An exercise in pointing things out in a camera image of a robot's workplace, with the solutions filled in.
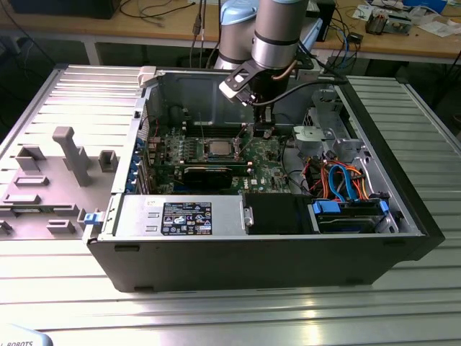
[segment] metal bracket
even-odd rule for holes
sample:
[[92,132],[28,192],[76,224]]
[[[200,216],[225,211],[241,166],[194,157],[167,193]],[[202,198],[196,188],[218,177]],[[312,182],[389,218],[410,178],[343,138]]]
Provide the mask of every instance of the metal bracket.
[[243,209],[243,221],[245,222],[245,226],[253,226],[254,219],[253,219],[253,209],[251,207]]

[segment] black cable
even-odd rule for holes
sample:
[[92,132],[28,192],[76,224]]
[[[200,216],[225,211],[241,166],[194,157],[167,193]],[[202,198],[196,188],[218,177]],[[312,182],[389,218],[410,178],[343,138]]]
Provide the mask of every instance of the black cable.
[[207,14],[207,0],[203,0],[203,16],[202,16],[202,42],[200,43],[200,57],[199,57],[199,68],[202,68],[202,54],[203,54],[203,43],[205,41],[205,16]]
[[337,25],[330,25],[331,28],[335,29],[335,33],[336,33],[336,37],[338,38],[339,42],[341,42],[341,48],[338,50],[338,54],[336,54],[336,57],[335,59],[333,60],[333,62],[330,64],[330,67],[331,68],[336,68],[336,60],[338,60],[339,56],[341,55],[341,52],[343,51],[344,49],[344,46],[346,45],[346,41],[339,37],[338,36],[338,30],[341,30],[342,29],[340,27],[338,27]]
[[123,7],[124,5],[126,5],[127,3],[129,3],[131,0],[125,0],[125,2],[123,2],[121,5],[120,5],[120,13],[124,14],[125,16],[128,16],[128,17],[131,17],[131,18],[154,18],[154,17],[160,17],[160,16],[163,16],[164,14],[168,14],[168,13],[172,13],[172,12],[175,12],[175,11],[179,11],[180,9],[186,9],[188,7],[191,7],[191,6],[194,6],[196,3],[195,2],[192,2],[186,6],[181,6],[181,7],[177,7],[175,9],[170,9],[169,11],[166,11],[166,12],[162,12],[162,13],[158,13],[158,14],[152,14],[152,15],[149,15],[149,16],[135,16],[133,14],[129,14],[127,12],[125,12],[123,10]]
[[6,88],[3,85],[0,85],[0,89],[3,90],[5,93],[7,93],[10,97],[15,99],[16,101],[20,102],[29,102],[29,99],[23,99],[22,97],[17,96],[14,92],[12,92],[10,89]]
[[432,97],[431,108],[433,110],[435,110],[437,108],[437,106],[439,105],[439,103],[445,98],[445,96],[447,95],[447,93],[449,91],[450,85],[455,83],[457,81],[457,79],[459,78],[459,76],[460,76],[459,73],[461,71],[461,67],[459,67],[459,70],[455,72],[455,74],[453,76],[453,79],[450,78],[450,74],[452,73],[453,69],[455,68],[456,63],[458,62],[460,57],[461,57],[461,50],[458,53],[455,61],[453,61],[453,64],[450,66],[447,73],[445,74],[445,77],[443,78],[442,82],[439,84],[440,85],[439,88],[436,90],[436,92],[434,93],[434,96]]
[[39,74],[38,72],[30,69],[30,68],[25,68],[24,66],[21,66],[21,64],[19,63],[19,61],[17,60],[17,57],[21,55],[21,53],[18,53],[18,54],[14,54],[13,52],[10,51],[10,49],[8,49],[8,47],[3,43],[3,41],[0,39],[0,45],[2,46],[2,48],[6,51],[6,53],[8,53],[14,60],[14,63],[16,64],[17,68],[19,70],[22,70],[24,72],[30,72],[30,73],[33,73],[34,75],[36,76],[39,76],[43,81],[46,80],[46,78],[44,76],[42,76],[41,74]]
[[316,84],[332,84],[332,85],[338,85],[338,84],[345,84],[347,81],[330,81],[328,79],[325,79],[324,81],[317,80],[317,81],[309,81],[308,83],[302,83],[300,85],[295,86],[294,88],[291,88],[290,90],[284,92],[283,94],[280,94],[279,96],[266,101],[266,102],[252,102],[249,101],[248,104],[251,106],[256,106],[256,107],[261,107],[261,106],[268,106],[271,105],[272,103],[278,102],[281,99],[284,99],[288,95],[291,95],[293,92],[296,92],[299,89],[309,87],[310,85],[316,85]]
[[53,67],[54,67],[54,65],[56,64],[56,62],[55,62],[55,61],[54,61],[54,60],[53,60],[53,59],[52,59],[52,58],[51,58],[51,57],[50,57],[50,56],[49,56],[49,55],[48,55],[38,44],[37,44],[37,42],[34,41],[33,38],[30,37],[30,35],[29,35],[27,32],[24,31],[24,29],[22,29],[22,27],[21,27],[19,24],[16,23],[16,21],[15,21],[14,18],[11,16],[11,14],[8,13],[8,11],[6,10],[6,7],[5,7],[5,4],[3,3],[3,1],[0,1],[0,5],[1,5],[1,7],[3,8],[3,10],[4,10],[6,16],[13,22],[13,24],[14,24],[24,35],[27,36],[27,38],[28,38],[29,40],[31,40],[31,41],[34,43],[34,45],[38,48],[38,50],[39,50],[40,52],[43,53],[43,55],[50,61],[50,63],[51,63],[51,64],[53,65]]
[[450,73],[452,73],[453,69],[455,68],[456,66],[456,63],[458,62],[458,60],[460,59],[460,56],[461,56],[461,50],[460,52],[458,53],[458,56],[456,57],[455,61],[453,61],[453,64],[450,66],[446,76],[449,76]]
[[197,12],[197,16],[195,16],[194,26],[192,27],[192,34],[194,35],[194,39],[192,40],[192,44],[190,45],[189,68],[192,68],[192,52],[194,50],[195,43],[197,42],[197,36],[200,34],[200,30],[202,29],[202,5],[203,0],[200,0],[199,10]]
[[355,52],[350,57],[348,57],[344,62],[347,63],[348,61],[350,61],[352,59],[354,59],[354,60],[351,63],[341,67],[342,69],[348,68],[350,66],[352,66],[352,68],[354,68],[355,63],[357,62],[357,53],[359,52],[361,45],[359,43],[359,45],[357,46],[357,44],[355,42],[353,42],[353,43],[354,43],[354,46],[355,46]]
[[[349,29],[349,26],[344,22],[343,17],[341,15],[341,13],[339,12],[339,10],[337,8],[335,8],[335,11],[338,13],[339,19],[331,18],[331,20],[335,20],[335,21],[342,24],[342,29],[340,27],[338,27],[337,25],[334,25],[334,26],[338,27],[344,33],[344,38],[347,40],[348,36],[351,33],[351,30]],[[341,51],[344,49],[345,44],[346,44],[345,41],[342,42],[341,50],[338,52],[338,55],[335,57],[334,62],[331,64],[332,68],[338,67],[338,66],[336,66],[336,60],[338,59],[339,55],[341,54]]]
[[310,195],[310,193],[308,192],[308,190],[305,187],[298,184],[296,180],[294,180],[293,178],[290,177],[290,174],[292,174],[292,173],[294,173],[296,171],[301,172],[301,169],[295,169],[295,170],[291,171],[290,173],[287,173],[287,169],[285,168],[285,162],[283,161],[283,159],[284,159],[284,156],[285,156],[285,149],[287,148],[287,143],[288,143],[288,141],[289,141],[289,139],[291,137],[292,136],[287,137],[287,140],[283,144],[282,153],[280,154],[280,162],[282,164],[282,169],[283,169],[283,172],[287,175],[287,178],[288,178],[289,181],[291,181],[294,185],[296,185],[301,190],[301,192],[305,191],[308,195]]
[[334,71],[332,68],[328,67],[326,64],[322,63],[320,60],[317,59],[315,55],[313,55],[304,45],[302,42],[299,43],[299,46],[301,50],[306,54],[309,58],[314,59],[317,61],[318,65],[331,74],[333,74],[336,78],[341,79],[342,81],[347,81],[346,77],[342,76],[341,74],[338,74],[336,71]]
[[290,123],[294,126],[296,126],[295,122],[293,120],[291,120],[291,118],[286,115],[285,113],[274,113],[274,116],[278,116],[278,115],[282,115],[285,119],[287,119],[288,121],[290,121]]
[[210,68],[211,65],[211,58],[213,57],[213,54],[215,54],[215,51],[218,49],[219,44],[221,43],[221,0],[218,0],[218,30],[219,30],[219,37],[218,41],[216,42],[215,47],[211,51],[210,56],[208,57],[207,63],[205,64],[205,68]]
[[194,36],[194,39],[192,40],[192,44],[190,45],[190,51],[189,51],[189,67],[190,68],[192,68],[192,52],[194,51],[195,41],[197,41],[197,36]]

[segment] white cable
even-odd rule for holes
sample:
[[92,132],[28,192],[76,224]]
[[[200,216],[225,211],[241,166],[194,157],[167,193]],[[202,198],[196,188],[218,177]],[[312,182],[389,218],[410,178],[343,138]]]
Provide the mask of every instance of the white cable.
[[29,53],[30,49],[34,46],[34,43],[31,41],[29,48],[27,49],[26,52],[26,57],[24,59],[24,75],[26,76],[27,79],[29,79],[29,76],[27,75],[27,60],[29,59]]

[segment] power cable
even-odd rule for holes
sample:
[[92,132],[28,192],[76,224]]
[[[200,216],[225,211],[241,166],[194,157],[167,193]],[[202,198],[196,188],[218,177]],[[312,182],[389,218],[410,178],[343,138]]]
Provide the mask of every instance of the power cable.
[[197,12],[197,16],[195,16],[194,26],[192,27],[192,34],[194,35],[194,39],[192,40],[192,44],[190,45],[189,51],[189,67],[192,68],[192,52],[194,51],[195,43],[197,42],[197,36],[200,34],[202,30],[202,6],[203,0],[199,2],[199,10]]
[[200,43],[199,68],[202,68],[202,53],[203,53],[203,43],[205,41],[205,15],[206,13],[207,13],[207,0],[203,0],[202,42]]
[[251,106],[256,106],[256,107],[261,107],[261,106],[268,106],[271,105],[275,102],[280,101],[281,99],[284,99],[288,95],[291,95],[293,92],[296,92],[299,89],[309,87],[311,85],[316,85],[316,84],[331,84],[331,85],[340,85],[340,84],[345,84],[347,81],[331,81],[328,79],[325,79],[324,81],[317,80],[317,81],[309,81],[308,83],[302,83],[300,85],[295,86],[294,88],[291,88],[290,90],[287,90],[283,94],[280,94],[279,96],[275,97],[274,99],[271,99],[266,102],[251,102],[249,101],[248,104]]
[[222,25],[221,25],[221,0],[218,0],[218,31],[219,31],[219,37],[218,41],[216,42],[215,47],[211,51],[210,56],[208,57],[207,63],[205,65],[205,68],[210,68],[211,66],[211,58],[215,54],[215,51],[218,49],[219,44],[221,43],[221,30],[222,30]]

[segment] table leg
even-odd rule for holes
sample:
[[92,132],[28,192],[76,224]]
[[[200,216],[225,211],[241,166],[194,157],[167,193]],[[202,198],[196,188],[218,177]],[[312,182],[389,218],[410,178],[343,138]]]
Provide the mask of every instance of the table leg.
[[84,41],[86,54],[88,55],[88,61],[90,65],[102,65],[101,57],[96,48],[94,41]]

